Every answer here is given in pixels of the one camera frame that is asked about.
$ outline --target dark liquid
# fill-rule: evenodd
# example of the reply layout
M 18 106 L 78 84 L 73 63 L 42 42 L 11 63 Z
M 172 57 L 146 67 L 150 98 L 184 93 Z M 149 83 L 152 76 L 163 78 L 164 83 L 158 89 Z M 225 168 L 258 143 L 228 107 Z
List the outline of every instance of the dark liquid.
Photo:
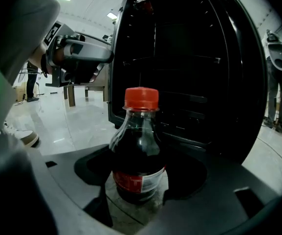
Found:
M 165 166 L 160 141 L 152 129 L 128 128 L 113 149 L 113 170 L 130 176 L 146 176 L 160 171 Z M 150 199 L 155 189 L 144 192 L 128 192 L 117 186 L 120 196 L 131 203 L 142 203 Z

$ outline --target white sneaker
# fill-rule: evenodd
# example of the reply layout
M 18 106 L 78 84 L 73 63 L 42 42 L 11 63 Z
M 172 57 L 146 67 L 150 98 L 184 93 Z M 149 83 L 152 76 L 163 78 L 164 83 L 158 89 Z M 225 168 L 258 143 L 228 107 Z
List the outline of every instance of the white sneaker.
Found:
M 4 132 L 20 139 L 26 147 L 33 146 L 39 140 L 39 135 L 36 132 L 32 130 L 17 130 L 13 126 L 8 125 L 6 121 L 4 122 Z

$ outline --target bottle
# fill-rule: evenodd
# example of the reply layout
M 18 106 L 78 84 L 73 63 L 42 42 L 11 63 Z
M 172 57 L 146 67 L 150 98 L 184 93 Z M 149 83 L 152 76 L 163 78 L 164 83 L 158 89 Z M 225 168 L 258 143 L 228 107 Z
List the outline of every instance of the bottle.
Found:
M 153 197 L 165 170 L 165 157 L 155 127 L 158 91 L 126 89 L 126 118 L 110 141 L 113 177 L 119 195 L 130 203 Z

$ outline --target standing person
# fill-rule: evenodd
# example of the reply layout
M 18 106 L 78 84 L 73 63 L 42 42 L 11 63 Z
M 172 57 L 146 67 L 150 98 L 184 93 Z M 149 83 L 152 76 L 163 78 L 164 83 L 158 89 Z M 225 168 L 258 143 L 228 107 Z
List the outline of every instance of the standing person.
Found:
M 31 64 L 29 61 L 27 63 L 27 69 L 28 69 L 28 82 L 27 82 L 27 102 L 33 102 L 33 101 L 38 101 L 39 98 L 35 97 L 33 95 L 33 89 L 34 89 L 34 85 L 35 85 L 35 81 L 37 80 L 37 76 L 38 76 L 38 67 L 36 67 L 35 65 Z
M 269 128 L 273 128 L 274 117 L 276 114 L 276 106 L 274 104 L 274 98 L 277 97 L 278 86 L 280 85 L 281 102 L 279 109 L 279 123 L 276 126 L 276 131 L 282 133 L 282 70 L 276 68 L 271 61 L 270 53 L 268 49 L 268 41 L 281 42 L 281 40 L 274 33 L 271 33 L 270 30 L 266 31 L 265 37 L 262 40 L 266 61 L 267 61 L 268 77 L 269 77 L 268 118 L 264 121 L 264 125 L 266 125 Z

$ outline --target red label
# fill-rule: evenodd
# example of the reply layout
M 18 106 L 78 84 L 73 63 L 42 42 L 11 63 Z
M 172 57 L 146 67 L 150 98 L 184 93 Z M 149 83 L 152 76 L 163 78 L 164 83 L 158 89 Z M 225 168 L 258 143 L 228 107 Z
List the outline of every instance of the red label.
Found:
M 141 193 L 142 177 L 130 176 L 121 171 L 113 171 L 113 178 L 118 186 L 130 192 Z

